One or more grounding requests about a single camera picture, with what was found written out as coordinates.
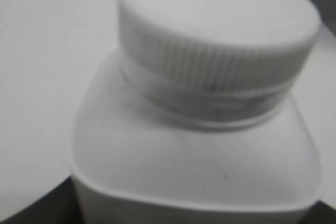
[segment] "bottle shoulder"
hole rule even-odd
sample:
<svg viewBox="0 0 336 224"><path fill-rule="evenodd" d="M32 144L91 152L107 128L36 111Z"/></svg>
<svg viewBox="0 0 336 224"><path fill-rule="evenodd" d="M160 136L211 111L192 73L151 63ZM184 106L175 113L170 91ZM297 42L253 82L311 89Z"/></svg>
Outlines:
<svg viewBox="0 0 336 224"><path fill-rule="evenodd" d="M319 158L291 100L248 129L186 129L153 113L122 80L117 60L102 64L78 113L72 166L84 181L115 196L203 210L316 200Z"/></svg>

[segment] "white surface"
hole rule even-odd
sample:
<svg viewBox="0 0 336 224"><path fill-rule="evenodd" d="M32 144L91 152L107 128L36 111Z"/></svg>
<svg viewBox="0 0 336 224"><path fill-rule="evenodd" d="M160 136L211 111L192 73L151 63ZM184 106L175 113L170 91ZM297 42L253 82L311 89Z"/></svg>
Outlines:
<svg viewBox="0 0 336 224"><path fill-rule="evenodd" d="M0 220L69 175L72 117L115 28L113 0L0 0ZM336 207L336 39L321 38L295 94Z"/></svg>

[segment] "bottle neck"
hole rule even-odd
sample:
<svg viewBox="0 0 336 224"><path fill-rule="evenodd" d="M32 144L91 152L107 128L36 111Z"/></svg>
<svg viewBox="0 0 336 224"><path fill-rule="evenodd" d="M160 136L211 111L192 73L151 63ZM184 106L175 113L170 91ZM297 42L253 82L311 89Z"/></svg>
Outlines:
<svg viewBox="0 0 336 224"><path fill-rule="evenodd" d="M280 110L292 85L245 93L205 92L165 80L121 54L122 75L137 92L189 124L205 127L246 127L266 121Z"/></svg>

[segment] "white plastic bottle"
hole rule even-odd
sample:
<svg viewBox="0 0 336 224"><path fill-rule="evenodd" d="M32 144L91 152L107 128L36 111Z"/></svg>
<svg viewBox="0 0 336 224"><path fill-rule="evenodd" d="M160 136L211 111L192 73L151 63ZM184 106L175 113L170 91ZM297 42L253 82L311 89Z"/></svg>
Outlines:
<svg viewBox="0 0 336 224"><path fill-rule="evenodd" d="M71 143L86 223L298 223L323 184L288 94L314 6L119 0L119 17Z"/></svg>

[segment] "white screw cap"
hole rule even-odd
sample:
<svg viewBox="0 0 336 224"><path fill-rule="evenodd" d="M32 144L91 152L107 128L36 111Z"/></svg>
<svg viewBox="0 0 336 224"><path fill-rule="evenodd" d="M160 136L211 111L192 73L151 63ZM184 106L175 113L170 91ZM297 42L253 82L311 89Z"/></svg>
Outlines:
<svg viewBox="0 0 336 224"><path fill-rule="evenodd" d="M204 94L282 94L319 30L309 0L119 0L120 43L152 79Z"/></svg>

